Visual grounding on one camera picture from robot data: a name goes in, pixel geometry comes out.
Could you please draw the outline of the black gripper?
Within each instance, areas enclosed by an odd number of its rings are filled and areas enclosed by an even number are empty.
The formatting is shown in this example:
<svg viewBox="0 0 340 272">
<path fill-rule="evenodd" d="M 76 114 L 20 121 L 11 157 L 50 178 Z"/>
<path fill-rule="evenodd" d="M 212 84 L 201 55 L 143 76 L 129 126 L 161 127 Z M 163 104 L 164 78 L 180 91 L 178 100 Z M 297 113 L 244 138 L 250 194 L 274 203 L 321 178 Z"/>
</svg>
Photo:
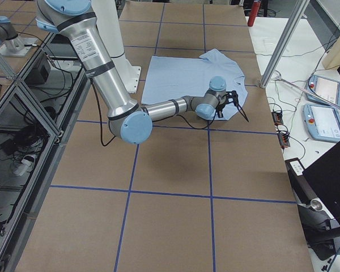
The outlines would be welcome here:
<svg viewBox="0 0 340 272">
<path fill-rule="evenodd" d="M 220 98 L 220 102 L 216 107 L 216 113 L 219 118 L 223 118 L 223 108 L 228 104 L 233 104 L 238 108 L 238 94 L 235 90 L 226 91 L 226 94 Z"/>
</svg>

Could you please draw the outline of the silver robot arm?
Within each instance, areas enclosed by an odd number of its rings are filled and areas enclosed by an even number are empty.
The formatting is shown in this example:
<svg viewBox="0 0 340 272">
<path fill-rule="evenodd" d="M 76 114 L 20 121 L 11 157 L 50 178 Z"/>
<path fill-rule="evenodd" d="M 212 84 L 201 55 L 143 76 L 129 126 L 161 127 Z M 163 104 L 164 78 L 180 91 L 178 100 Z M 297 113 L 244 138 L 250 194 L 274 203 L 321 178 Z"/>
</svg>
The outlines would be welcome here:
<svg viewBox="0 0 340 272">
<path fill-rule="evenodd" d="M 239 106 L 235 90 L 226 90 L 221 76 L 210 79 L 203 96 L 183 96 L 140 106 L 127 92 L 97 29 L 91 1 L 37 1 L 37 26 L 70 40 L 86 71 L 108 107 L 108 126 L 115 137 L 138 145 L 151 135 L 153 122 L 192 111 L 202 119 L 222 117 L 227 104 Z"/>
</svg>

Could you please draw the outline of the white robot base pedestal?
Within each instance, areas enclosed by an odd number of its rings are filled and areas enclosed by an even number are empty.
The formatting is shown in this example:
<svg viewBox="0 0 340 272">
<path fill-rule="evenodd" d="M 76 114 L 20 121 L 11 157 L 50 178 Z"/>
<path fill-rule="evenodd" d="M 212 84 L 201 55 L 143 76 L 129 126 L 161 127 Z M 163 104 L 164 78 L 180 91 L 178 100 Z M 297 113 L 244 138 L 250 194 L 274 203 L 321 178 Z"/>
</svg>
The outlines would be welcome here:
<svg viewBox="0 0 340 272">
<path fill-rule="evenodd" d="M 133 66 L 126 58 L 115 1 L 93 0 L 91 6 L 97 16 L 100 37 L 127 92 L 136 93 L 141 67 Z"/>
</svg>

